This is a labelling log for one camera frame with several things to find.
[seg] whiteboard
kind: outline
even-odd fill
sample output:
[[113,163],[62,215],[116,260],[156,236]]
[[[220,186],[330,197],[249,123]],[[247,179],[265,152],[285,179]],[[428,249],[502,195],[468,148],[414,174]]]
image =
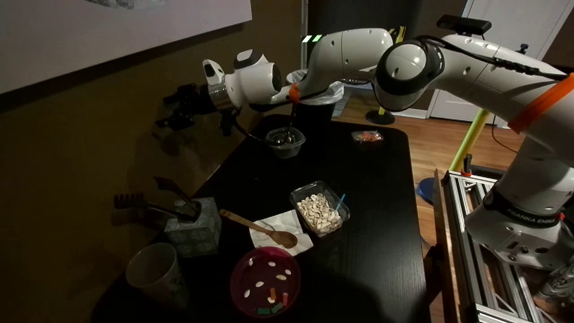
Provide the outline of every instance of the whiteboard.
[[251,17],[251,0],[1,0],[0,93]]

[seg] spoon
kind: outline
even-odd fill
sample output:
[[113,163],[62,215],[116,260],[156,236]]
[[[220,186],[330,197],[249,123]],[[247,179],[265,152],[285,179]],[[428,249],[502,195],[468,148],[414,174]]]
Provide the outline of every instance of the spoon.
[[283,247],[294,247],[297,244],[297,236],[294,236],[290,231],[274,231],[274,229],[267,229],[263,226],[258,226],[251,220],[247,220],[245,217],[240,217],[229,209],[218,209],[218,213],[222,217],[227,217],[233,222],[244,224],[247,227],[253,227],[254,231],[265,233],[269,235],[276,244],[281,244]]

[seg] cable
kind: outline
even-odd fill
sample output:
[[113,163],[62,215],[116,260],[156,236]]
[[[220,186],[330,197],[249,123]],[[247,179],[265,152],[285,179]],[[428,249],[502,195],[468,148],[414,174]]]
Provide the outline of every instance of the cable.
[[470,55],[477,61],[482,61],[482,62],[488,62],[488,64],[495,64],[495,66],[500,66],[500,68],[507,68],[507,70],[514,70],[518,73],[527,73],[527,75],[541,75],[541,77],[549,77],[549,78],[554,78],[554,80],[561,80],[565,78],[566,75],[561,75],[561,73],[545,73],[541,71],[540,68],[534,68],[534,66],[527,66],[527,64],[520,64],[520,62],[514,62],[514,61],[505,61],[505,59],[498,59],[498,57],[488,57],[488,55],[479,55],[479,53],[473,53],[473,52],[468,52],[461,46],[455,46],[441,37],[434,37],[434,35],[418,35],[416,39],[419,41],[428,41],[428,43],[434,43],[434,44],[441,44],[443,48],[448,48],[448,50],[453,50],[453,52],[461,52],[464,55]]
[[511,152],[518,152],[516,148],[507,147],[505,143],[502,143],[497,136],[495,136],[495,127],[497,127],[497,116],[493,118],[493,125],[489,127],[489,136],[491,140],[495,140],[498,145],[505,147]]

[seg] napkin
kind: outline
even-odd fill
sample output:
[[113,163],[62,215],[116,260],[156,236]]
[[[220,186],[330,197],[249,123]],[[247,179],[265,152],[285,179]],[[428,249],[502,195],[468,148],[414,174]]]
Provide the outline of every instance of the napkin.
[[287,249],[287,247],[276,244],[274,240],[270,240],[269,235],[254,231],[254,229],[249,227],[249,235],[251,235],[251,240],[253,240],[254,247],[272,245],[272,247],[285,249],[292,256],[296,256],[299,253],[305,253],[306,249],[312,247],[312,240],[303,231],[296,209],[288,209],[288,211],[283,211],[283,213],[276,213],[276,215],[254,220],[254,224],[260,224],[263,227],[276,229],[276,231],[290,231],[290,233],[294,233],[297,236],[297,244],[294,247]]

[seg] wall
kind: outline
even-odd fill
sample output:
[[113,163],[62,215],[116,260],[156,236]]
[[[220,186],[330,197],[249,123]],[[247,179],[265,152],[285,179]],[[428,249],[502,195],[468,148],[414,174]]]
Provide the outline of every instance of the wall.
[[[152,123],[161,98],[201,82],[201,59],[231,66],[254,46],[283,71],[297,66],[299,3],[253,0],[254,21],[79,84],[39,86],[39,98],[0,96],[0,321],[88,321],[97,297],[154,235],[114,217],[111,197],[140,190],[165,201],[152,175],[193,192],[242,140],[222,138],[218,116],[161,148]],[[251,125],[253,113],[242,123]]]

